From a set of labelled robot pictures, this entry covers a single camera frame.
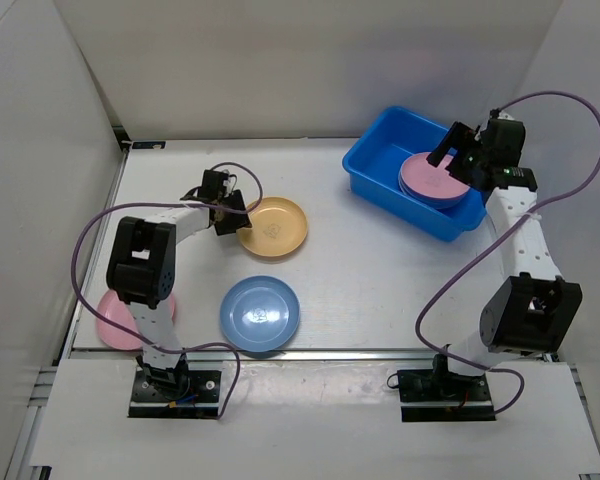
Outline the purple plate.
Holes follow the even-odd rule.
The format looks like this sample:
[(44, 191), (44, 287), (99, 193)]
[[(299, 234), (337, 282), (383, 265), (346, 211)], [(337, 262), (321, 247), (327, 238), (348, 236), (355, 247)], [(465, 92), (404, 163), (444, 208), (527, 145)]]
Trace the purple plate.
[(446, 198), (446, 199), (436, 199), (433, 197), (421, 195), (421, 194), (415, 192), (414, 190), (410, 189), (404, 183), (401, 176), (398, 176), (398, 184), (399, 184), (401, 191), (405, 195), (408, 195), (408, 196), (420, 201), (421, 203), (428, 205), (436, 210), (450, 209), (450, 208), (454, 207), (455, 205), (459, 204), (469, 194), (469, 191), (466, 191), (464, 194), (456, 196), (456, 197)]

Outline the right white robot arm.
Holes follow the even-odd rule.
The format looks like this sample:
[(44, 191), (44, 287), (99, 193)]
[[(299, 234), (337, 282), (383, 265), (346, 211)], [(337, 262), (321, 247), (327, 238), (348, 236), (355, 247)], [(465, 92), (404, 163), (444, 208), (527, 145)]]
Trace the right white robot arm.
[(486, 369), (519, 357), (555, 353), (581, 305), (579, 284), (568, 282), (554, 263), (540, 218), (532, 212), (537, 182), (529, 168), (520, 166), (526, 130), (522, 122), (494, 113), (483, 130), (452, 124), (428, 155), (437, 167), (481, 193), (502, 255), (504, 282), (482, 309), (477, 330), (437, 355), (438, 368), (429, 387), (440, 399), (450, 400)]

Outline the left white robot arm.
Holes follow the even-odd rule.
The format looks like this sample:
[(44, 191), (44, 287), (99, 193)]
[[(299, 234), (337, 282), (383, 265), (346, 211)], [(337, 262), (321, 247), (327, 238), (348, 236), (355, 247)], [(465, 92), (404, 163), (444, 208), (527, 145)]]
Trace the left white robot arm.
[(222, 236), (251, 226), (236, 181), (227, 170), (206, 170), (201, 185), (182, 197), (181, 208), (147, 218), (126, 216), (117, 226), (107, 286), (127, 306), (143, 337), (138, 364), (146, 382), (170, 400), (187, 396), (191, 379), (168, 302), (176, 280), (176, 249), (209, 228)]

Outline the orange plate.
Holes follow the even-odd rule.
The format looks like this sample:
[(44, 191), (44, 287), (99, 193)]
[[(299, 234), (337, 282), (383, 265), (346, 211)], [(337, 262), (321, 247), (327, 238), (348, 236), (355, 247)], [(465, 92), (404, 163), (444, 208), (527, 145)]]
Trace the orange plate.
[(269, 259), (288, 256), (301, 247), (308, 235), (308, 220), (295, 202), (269, 196), (249, 214), (250, 228), (237, 232), (240, 244), (251, 254)]

